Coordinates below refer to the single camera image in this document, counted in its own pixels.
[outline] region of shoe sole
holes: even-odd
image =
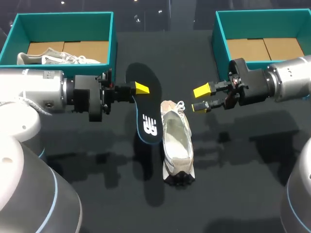
[[[172,186],[185,186],[190,185],[195,181],[194,169],[191,168],[190,174],[184,171],[178,172],[176,175],[171,175],[165,166],[165,161],[163,161],[163,180]]]

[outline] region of cardboard box bottom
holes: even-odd
[[[296,38],[228,39],[227,44],[231,59],[277,61],[304,56]]]
[[[108,58],[109,41],[31,42],[27,54],[40,55],[48,48],[77,57],[84,56],[105,64]]]

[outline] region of new balance logo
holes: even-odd
[[[156,136],[157,135],[156,120],[153,120],[152,118],[148,116],[145,116],[145,114],[142,115],[142,118],[144,119],[144,131],[147,134]]]

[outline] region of screw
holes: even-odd
[[[51,103],[46,103],[45,106],[47,106],[48,108],[52,108],[52,107],[53,107],[53,104],[51,104]]]

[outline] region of cable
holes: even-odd
[[[31,106],[32,108],[34,108],[38,113],[41,113],[41,114],[44,114],[44,115],[47,115],[47,116],[52,116],[51,113],[48,113],[47,111],[43,110],[39,105],[37,105],[32,100],[24,98],[24,97],[21,97],[21,96],[15,97],[13,101],[0,102],[0,106],[3,105],[3,104],[6,104],[6,103],[10,103],[10,102],[15,102],[15,103],[23,102],[23,103]]]
[[[27,99],[27,98],[24,98],[24,97],[21,97],[19,96],[18,99],[20,101],[23,101],[25,102],[26,104],[28,104],[29,106],[33,107],[37,112],[41,113],[41,114],[44,114],[44,115],[47,115],[47,116],[52,116],[51,113],[48,113],[47,111],[44,111],[39,105],[37,105],[35,102],[33,102],[32,100],[30,99]]]

